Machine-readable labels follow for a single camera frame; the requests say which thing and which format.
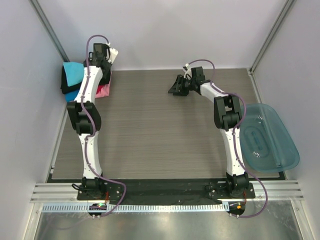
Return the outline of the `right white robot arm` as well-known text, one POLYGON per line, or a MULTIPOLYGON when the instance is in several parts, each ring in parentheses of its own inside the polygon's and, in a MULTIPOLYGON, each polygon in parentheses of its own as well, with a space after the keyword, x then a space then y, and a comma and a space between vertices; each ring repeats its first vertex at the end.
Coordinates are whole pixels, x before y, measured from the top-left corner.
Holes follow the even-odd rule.
POLYGON ((245 169, 241 143, 240 125, 243 119, 240 98, 221 90, 211 80, 206 79, 201 66, 186 64, 184 74, 179 74, 168 90, 174 96, 187 96, 190 91, 209 99, 213 103, 213 121, 223 138, 227 168, 226 194, 237 198, 249 187, 249 175, 245 169))

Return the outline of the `turquoise t shirt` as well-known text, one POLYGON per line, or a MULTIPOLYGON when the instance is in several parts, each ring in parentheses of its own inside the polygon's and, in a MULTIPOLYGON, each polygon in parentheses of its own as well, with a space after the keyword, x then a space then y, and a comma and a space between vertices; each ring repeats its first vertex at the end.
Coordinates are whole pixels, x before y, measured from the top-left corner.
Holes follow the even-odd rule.
POLYGON ((68 87, 80 84, 84 78, 84 65, 79 62, 64 62, 64 73, 68 87))

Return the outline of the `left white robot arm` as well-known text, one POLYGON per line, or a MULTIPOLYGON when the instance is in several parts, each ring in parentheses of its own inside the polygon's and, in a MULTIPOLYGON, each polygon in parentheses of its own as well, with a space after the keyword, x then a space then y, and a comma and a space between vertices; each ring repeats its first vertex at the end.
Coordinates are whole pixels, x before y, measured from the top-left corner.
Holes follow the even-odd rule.
POLYGON ((67 103, 68 116, 79 138, 83 157, 81 184, 72 186, 81 196, 100 200, 106 195, 106 186, 98 153, 102 119, 95 100, 100 82, 110 78, 118 51, 111 48, 109 42, 94 43, 93 51, 87 51, 86 54, 79 92, 73 101, 67 103))

